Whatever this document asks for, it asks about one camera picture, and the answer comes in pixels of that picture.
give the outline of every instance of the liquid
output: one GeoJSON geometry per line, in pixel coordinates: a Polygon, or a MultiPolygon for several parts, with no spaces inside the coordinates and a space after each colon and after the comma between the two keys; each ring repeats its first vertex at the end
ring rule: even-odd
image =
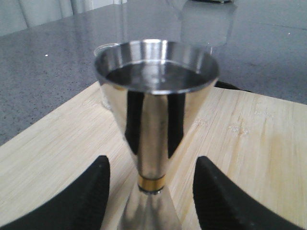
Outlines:
{"type": "Polygon", "coordinates": [[[109,81],[136,91],[178,91],[205,84],[208,78],[166,62],[129,64],[110,72],[109,81]]]}

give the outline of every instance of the granite countertop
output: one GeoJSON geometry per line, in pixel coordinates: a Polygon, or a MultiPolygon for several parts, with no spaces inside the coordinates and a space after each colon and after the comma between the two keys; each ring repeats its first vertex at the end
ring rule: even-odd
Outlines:
{"type": "Polygon", "coordinates": [[[0,37],[0,145],[96,81],[101,44],[205,46],[220,80],[307,104],[307,1],[129,0],[0,37]]]}

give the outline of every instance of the wooden cutting board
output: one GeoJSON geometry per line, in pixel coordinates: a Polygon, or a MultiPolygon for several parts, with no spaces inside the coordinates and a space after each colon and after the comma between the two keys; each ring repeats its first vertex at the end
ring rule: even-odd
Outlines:
{"type": "MultiPolygon", "coordinates": [[[[0,147],[0,226],[48,201],[98,155],[111,164],[101,229],[114,230],[137,172],[94,84],[0,147]]],[[[307,105],[214,88],[168,171],[184,230],[199,230],[196,158],[207,155],[253,198],[307,228],[307,105]]]]}

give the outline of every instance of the jigger cup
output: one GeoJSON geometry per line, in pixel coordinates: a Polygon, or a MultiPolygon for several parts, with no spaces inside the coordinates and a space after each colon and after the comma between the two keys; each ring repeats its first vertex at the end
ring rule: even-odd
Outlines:
{"type": "Polygon", "coordinates": [[[146,39],[105,49],[97,78],[127,141],[138,180],[118,230],[179,230],[165,174],[218,76],[201,48],[146,39]]]}

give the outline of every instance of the jigger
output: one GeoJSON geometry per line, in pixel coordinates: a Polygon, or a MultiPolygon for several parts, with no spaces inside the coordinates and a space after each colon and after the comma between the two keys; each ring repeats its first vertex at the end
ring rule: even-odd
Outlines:
{"type": "Polygon", "coordinates": [[[181,229],[165,174],[217,81],[216,61],[199,47],[146,39],[105,49],[95,67],[139,173],[118,230],[181,229]]]}

